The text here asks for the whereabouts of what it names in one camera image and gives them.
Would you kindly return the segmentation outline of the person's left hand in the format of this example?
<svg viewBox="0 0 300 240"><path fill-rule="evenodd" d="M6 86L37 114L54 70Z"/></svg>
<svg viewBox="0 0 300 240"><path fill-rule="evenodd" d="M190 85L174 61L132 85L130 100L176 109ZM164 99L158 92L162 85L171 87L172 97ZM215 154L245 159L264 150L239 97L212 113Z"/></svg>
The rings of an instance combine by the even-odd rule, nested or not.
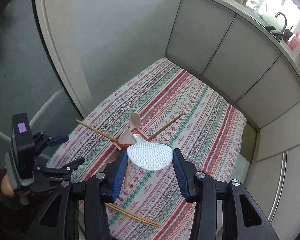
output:
<svg viewBox="0 0 300 240"><path fill-rule="evenodd" d="M14 194L14 191L11 187L10 180L8 174L6 173L1 182L1 190L5 197L14 198L17 195Z"/></svg>

